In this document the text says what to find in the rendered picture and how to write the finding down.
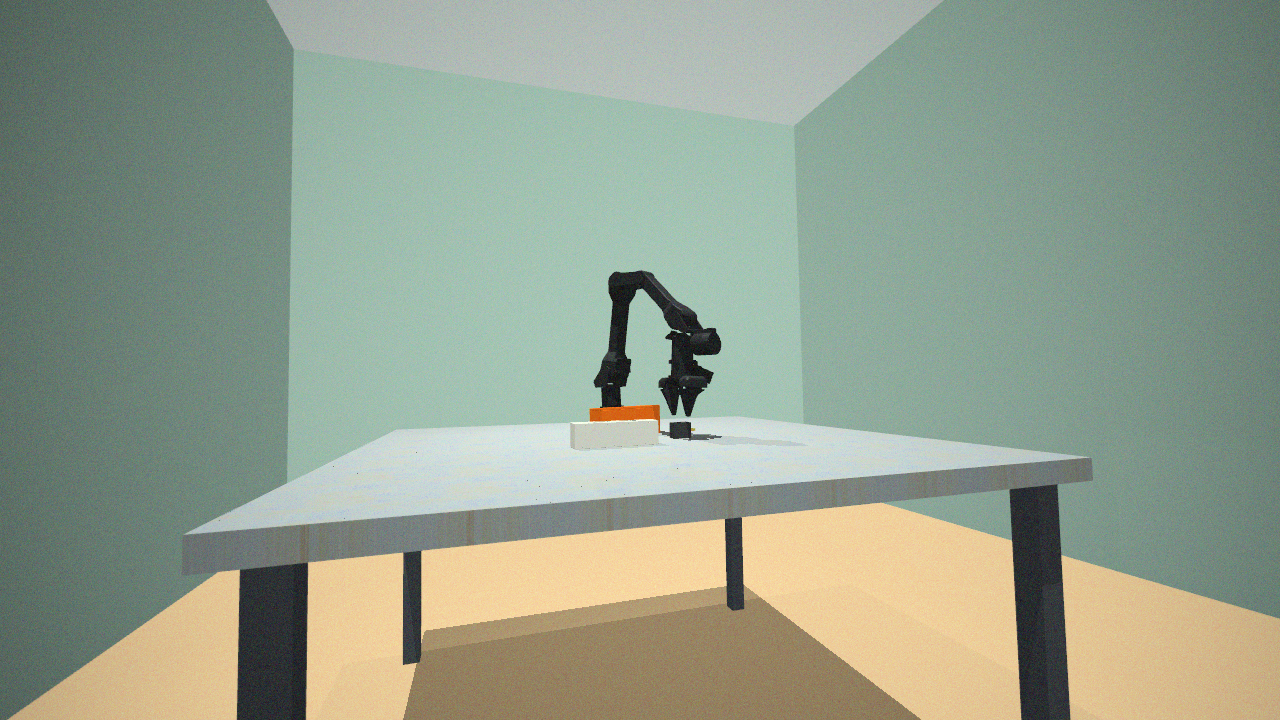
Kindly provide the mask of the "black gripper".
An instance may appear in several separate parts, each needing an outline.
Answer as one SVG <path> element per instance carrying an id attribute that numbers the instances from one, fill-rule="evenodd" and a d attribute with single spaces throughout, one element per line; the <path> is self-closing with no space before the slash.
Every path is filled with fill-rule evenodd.
<path id="1" fill-rule="evenodd" d="M 704 375 L 692 375 L 692 364 L 695 361 L 692 356 L 673 355 L 669 360 L 671 375 L 659 380 L 658 388 L 663 388 L 660 391 L 672 415 L 677 413 L 680 395 L 685 415 L 691 416 L 698 395 L 704 391 L 701 388 L 707 388 L 707 378 Z"/>

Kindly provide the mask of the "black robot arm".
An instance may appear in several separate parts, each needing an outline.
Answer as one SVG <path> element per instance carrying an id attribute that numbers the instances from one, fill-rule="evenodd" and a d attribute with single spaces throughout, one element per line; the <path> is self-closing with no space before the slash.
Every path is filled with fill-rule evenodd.
<path id="1" fill-rule="evenodd" d="M 627 359 L 625 346 L 628 305 L 634 300 L 636 290 L 644 290 L 653 299 L 663 311 L 669 328 L 675 329 L 666 336 L 666 340 L 672 340 L 672 356 L 721 352 L 721 338 L 716 333 L 716 328 L 703 329 L 696 313 L 675 300 L 652 272 L 614 272 L 609 277 L 608 290 L 613 302 L 609 348 L 594 380 L 595 388 L 602 387 L 602 407 L 625 407 L 621 405 L 620 387 L 626 386 L 628 373 L 631 373 L 631 359 Z M 682 333 L 677 333 L 677 331 Z"/>

